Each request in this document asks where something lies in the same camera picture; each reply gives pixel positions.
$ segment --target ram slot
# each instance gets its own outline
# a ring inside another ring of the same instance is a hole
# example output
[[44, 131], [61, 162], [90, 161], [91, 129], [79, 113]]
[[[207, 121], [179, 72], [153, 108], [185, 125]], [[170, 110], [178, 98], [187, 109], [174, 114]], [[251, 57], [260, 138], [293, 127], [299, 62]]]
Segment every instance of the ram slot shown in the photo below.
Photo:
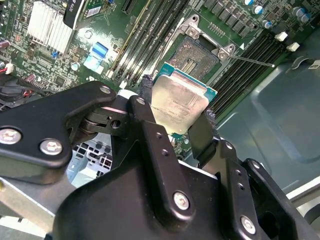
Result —
[[157, 55], [159, 53], [159, 52], [157, 52], [157, 50], [165, 42], [165, 39], [168, 36], [170, 30], [173, 28], [174, 23], [176, 22], [178, 16], [180, 15], [180, 13], [183, 12], [183, 9], [185, 9], [187, 4], [188, 4], [188, 0], [184, 0], [184, 1], [179, 1], [175, 5], [175, 8], [170, 13], [170, 17], [167, 18], [168, 22], [165, 25], [165, 27], [162, 29], [162, 33], [159, 33], [159, 35], [157, 36], [157, 39], [153, 41], [154, 44], [151, 45], [148, 49], [146, 49], [146, 51], [145, 51], [146, 59], [143, 60], [143, 63], [139, 67], [138, 71], [131, 78], [131, 85], [132, 86], [134, 86], [138, 82], [141, 74], [144, 72], [146, 67], [150, 64], [151, 60], [156, 59], [155, 55]]

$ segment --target white connector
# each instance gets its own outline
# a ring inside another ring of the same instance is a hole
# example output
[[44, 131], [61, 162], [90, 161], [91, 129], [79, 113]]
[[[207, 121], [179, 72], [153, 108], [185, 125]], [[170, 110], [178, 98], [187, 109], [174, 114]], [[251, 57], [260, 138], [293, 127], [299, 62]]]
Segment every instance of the white connector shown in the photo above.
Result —
[[6, 71], [5, 74], [10, 74], [14, 71], [14, 65], [12, 63], [7, 63], [5, 65]]
[[299, 43], [294, 42], [291, 45], [287, 46], [286, 49], [288, 49], [290, 52], [295, 52], [299, 47]]
[[277, 39], [279, 42], [283, 42], [287, 37], [288, 37], [288, 34], [285, 31], [283, 31], [283, 32], [275, 35], [274, 38]]

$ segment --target blue capacitor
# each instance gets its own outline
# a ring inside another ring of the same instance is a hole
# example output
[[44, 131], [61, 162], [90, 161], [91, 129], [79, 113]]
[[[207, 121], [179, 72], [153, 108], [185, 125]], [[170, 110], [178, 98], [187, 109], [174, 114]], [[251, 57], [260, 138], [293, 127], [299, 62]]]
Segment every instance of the blue capacitor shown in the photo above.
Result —
[[263, 20], [262, 21], [262, 27], [265, 28], [265, 29], [269, 29], [272, 27], [272, 23], [268, 20]]
[[254, 5], [252, 8], [252, 13], [256, 15], [262, 14], [263, 11], [264, 11], [264, 8], [260, 5]]
[[292, 10], [292, 15], [295, 17], [302, 17], [304, 14], [306, 13], [306, 11], [302, 8], [302, 7], [294, 7]]
[[304, 14], [304, 15], [298, 17], [298, 20], [302, 23], [306, 23], [310, 20], [310, 14], [309, 13]]
[[254, 3], [254, 0], [243, 0], [243, 5], [245, 6], [249, 6], [249, 5], [252, 5]]

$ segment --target hex bolt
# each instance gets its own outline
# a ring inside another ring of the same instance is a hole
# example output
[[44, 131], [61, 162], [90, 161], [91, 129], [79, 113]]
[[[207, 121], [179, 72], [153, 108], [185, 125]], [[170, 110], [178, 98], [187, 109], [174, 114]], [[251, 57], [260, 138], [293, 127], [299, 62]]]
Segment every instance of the hex bolt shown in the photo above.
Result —
[[0, 143], [16, 144], [21, 139], [21, 133], [12, 128], [4, 128], [0, 130]]
[[175, 192], [173, 195], [173, 200], [179, 209], [187, 210], [189, 208], [189, 200], [187, 196], [184, 195], [182, 192]]
[[105, 94], [111, 93], [110, 88], [108, 88], [107, 86], [101, 86], [100, 90], [101, 90], [101, 92], [103, 92]]
[[62, 152], [62, 144], [56, 139], [47, 139], [41, 142], [40, 150], [44, 154], [55, 156]]
[[253, 164], [253, 166], [254, 166], [256, 169], [259, 169], [259, 168], [260, 168], [259, 164], [256, 163], [255, 161], [252, 161], [252, 164]]
[[250, 234], [255, 234], [256, 233], [256, 227], [254, 223], [246, 216], [241, 217], [241, 223], [244, 229], [250, 233]]
[[232, 145], [229, 142], [225, 142], [225, 145], [227, 146], [228, 149], [233, 149]]
[[141, 97], [138, 97], [138, 98], [136, 99], [136, 101], [137, 101], [138, 103], [142, 104], [142, 105], [145, 105], [145, 104], [146, 104], [146, 103], [145, 103], [145, 100], [143, 100]]

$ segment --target mounting hole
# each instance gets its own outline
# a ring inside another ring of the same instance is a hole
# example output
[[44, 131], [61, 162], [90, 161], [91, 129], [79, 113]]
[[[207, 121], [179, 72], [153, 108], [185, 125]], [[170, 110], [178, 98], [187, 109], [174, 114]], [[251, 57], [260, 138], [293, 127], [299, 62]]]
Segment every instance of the mounting hole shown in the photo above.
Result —
[[120, 124], [121, 124], [121, 122], [120, 122], [119, 120], [113, 120], [113, 121], [111, 122], [111, 127], [112, 127], [113, 129], [118, 129], [118, 128], [120, 127]]
[[238, 183], [238, 187], [241, 189], [241, 190], [245, 190], [245, 187], [239, 182]]
[[160, 132], [157, 132], [157, 133], [156, 133], [156, 138], [157, 138], [157, 139], [162, 139], [162, 134], [161, 134]]
[[165, 157], [169, 156], [168, 151], [165, 150], [165, 149], [162, 149], [161, 154], [162, 154], [163, 156], [165, 156]]

